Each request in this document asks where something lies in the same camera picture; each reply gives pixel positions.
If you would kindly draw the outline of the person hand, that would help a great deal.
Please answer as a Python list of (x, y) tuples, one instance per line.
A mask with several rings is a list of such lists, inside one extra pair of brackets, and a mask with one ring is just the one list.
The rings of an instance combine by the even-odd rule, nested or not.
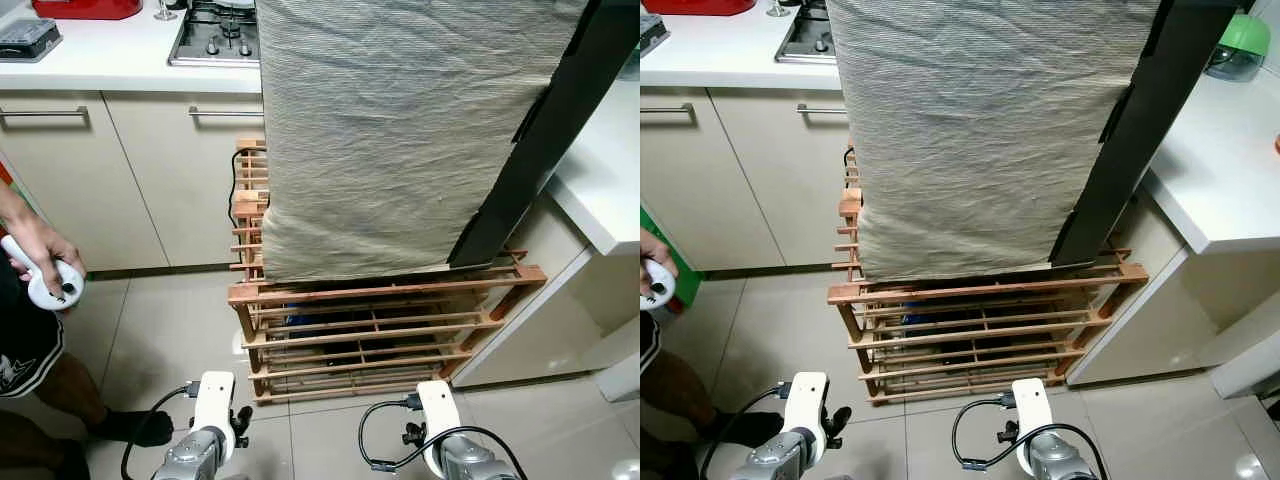
[(640, 230), (640, 255), (662, 265), (672, 278), (678, 279), (678, 266), (672, 257), (669, 246), (649, 230)]
[(84, 266), (78, 248), (33, 212), (4, 212), (3, 225), (36, 266), (45, 291), (51, 297), (63, 300), (67, 293), (63, 289), (65, 282), (58, 266), (65, 262), (83, 275)]

